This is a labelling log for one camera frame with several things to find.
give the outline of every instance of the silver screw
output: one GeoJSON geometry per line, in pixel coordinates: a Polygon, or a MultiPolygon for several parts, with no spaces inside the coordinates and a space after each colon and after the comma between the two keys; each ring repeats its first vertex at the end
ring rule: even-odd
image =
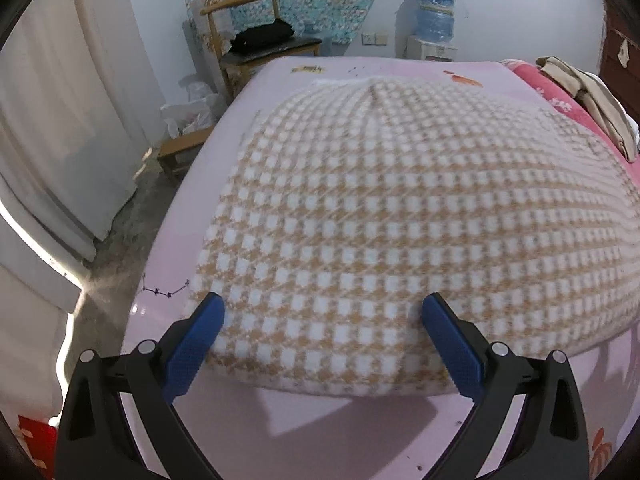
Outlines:
{"type": "Polygon", "coordinates": [[[509,347],[499,341],[491,345],[491,350],[494,354],[499,355],[500,357],[504,357],[509,353],[509,347]]]}
{"type": "Polygon", "coordinates": [[[551,355],[556,363],[562,364],[566,361],[566,354],[561,350],[554,350],[551,355]]]}
{"type": "Polygon", "coordinates": [[[85,350],[80,354],[80,360],[83,363],[89,363],[94,358],[95,352],[93,350],[85,350]]]}
{"type": "Polygon", "coordinates": [[[138,352],[141,354],[151,354],[156,349],[156,342],[152,339],[145,339],[138,345],[138,352]]]}

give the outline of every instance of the pink blanket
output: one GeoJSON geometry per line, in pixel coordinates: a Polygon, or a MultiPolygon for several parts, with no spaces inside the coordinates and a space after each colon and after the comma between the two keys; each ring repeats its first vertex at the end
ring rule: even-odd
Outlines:
{"type": "Polygon", "coordinates": [[[591,118],[587,111],[582,108],[567,92],[565,92],[564,89],[560,88],[557,84],[551,81],[551,79],[543,75],[535,65],[519,59],[506,59],[502,64],[531,86],[561,114],[572,118],[578,124],[590,129],[593,133],[603,139],[629,172],[629,175],[636,186],[640,188],[640,164],[629,163],[622,153],[620,153],[620,151],[615,147],[613,142],[611,142],[611,139],[607,137],[602,129],[591,118]]]}

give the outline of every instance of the electrical outlet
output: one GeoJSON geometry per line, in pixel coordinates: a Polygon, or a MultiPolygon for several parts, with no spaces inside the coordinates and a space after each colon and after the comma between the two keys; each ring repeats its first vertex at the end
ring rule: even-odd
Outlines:
{"type": "Polygon", "coordinates": [[[375,34],[365,34],[362,33],[362,44],[363,45],[375,45],[376,44],[376,35],[375,34]]]}
{"type": "Polygon", "coordinates": [[[376,37],[376,45],[386,45],[386,40],[388,38],[388,34],[386,32],[377,32],[375,34],[376,37]]]}

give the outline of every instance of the bed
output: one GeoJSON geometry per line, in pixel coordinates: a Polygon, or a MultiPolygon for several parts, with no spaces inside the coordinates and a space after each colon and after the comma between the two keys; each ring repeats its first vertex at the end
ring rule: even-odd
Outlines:
{"type": "MultiPolygon", "coordinates": [[[[187,301],[202,239],[242,133],[261,110],[317,79],[376,75],[446,81],[462,74],[487,92],[550,107],[533,88],[493,62],[437,63],[379,58],[284,58],[269,63],[216,126],[175,196],[149,254],[131,307],[123,352],[158,339],[187,301]]],[[[640,341],[626,332],[571,357],[587,421],[593,475],[602,470],[640,415],[640,341]]],[[[225,478],[420,479],[471,409],[457,394],[379,398],[306,396],[245,386],[203,366],[175,407],[209,461],[225,478]]],[[[495,468],[517,422],[516,400],[482,473],[495,468]]],[[[161,465],[126,399],[146,463],[161,465]]]]}

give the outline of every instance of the houndstooth fabric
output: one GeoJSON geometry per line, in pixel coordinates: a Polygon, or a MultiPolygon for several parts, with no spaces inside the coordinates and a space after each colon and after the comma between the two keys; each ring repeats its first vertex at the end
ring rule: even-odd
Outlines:
{"type": "Polygon", "coordinates": [[[582,351],[640,300],[639,193],[571,119],[462,84],[321,84],[248,134],[191,281],[207,360],[312,394],[450,391],[420,324],[439,291],[517,354],[582,351]]]}

